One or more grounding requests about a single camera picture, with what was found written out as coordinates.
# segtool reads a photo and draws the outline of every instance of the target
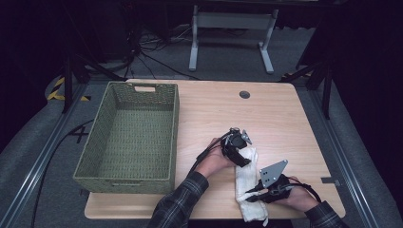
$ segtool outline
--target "folded fabric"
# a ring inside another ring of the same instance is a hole
[[[264,220],[263,226],[268,223],[268,212],[266,205],[262,201],[248,202],[247,198],[258,195],[259,192],[245,193],[258,184],[256,163],[258,153],[254,147],[245,147],[240,150],[240,154],[251,162],[243,167],[236,167],[236,199],[240,205],[244,221]]]

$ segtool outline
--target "wooden table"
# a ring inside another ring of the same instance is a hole
[[[230,127],[245,129],[259,154],[257,168],[288,160],[286,176],[297,176],[311,184],[322,200],[345,216],[331,183],[317,140],[292,85],[269,83],[208,82],[182,80],[129,80],[177,84],[180,93],[176,186],[185,178],[196,157],[215,137]],[[250,93],[249,99],[240,97]],[[192,219],[241,219],[235,200],[235,168],[227,168],[209,179]],[[89,219],[149,219],[163,195],[90,193],[85,214]],[[303,213],[281,205],[267,204],[270,219],[304,218]]]

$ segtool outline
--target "plaid shirt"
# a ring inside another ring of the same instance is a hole
[[[193,207],[207,188],[207,179],[202,174],[193,172],[175,191],[160,200],[147,227],[187,227]],[[326,201],[305,214],[316,228],[348,227]]]

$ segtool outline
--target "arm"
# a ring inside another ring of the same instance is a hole
[[[147,227],[187,227],[193,207],[208,188],[207,179],[223,168],[231,166],[234,164],[222,155],[218,143],[218,146],[214,146],[196,167],[195,172],[188,175],[174,192],[159,201]]]
[[[296,186],[291,190],[287,199],[281,199],[275,203],[291,206],[294,209],[304,212],[307,218],[316,228],[345,228],[348,227],[333,210],[327,201],[319,203],[306,189]]]

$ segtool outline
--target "woven basket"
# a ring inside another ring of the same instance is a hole
[[[73,178],[97,193],[172,191],[179,106],[177,85],[109,83]]]

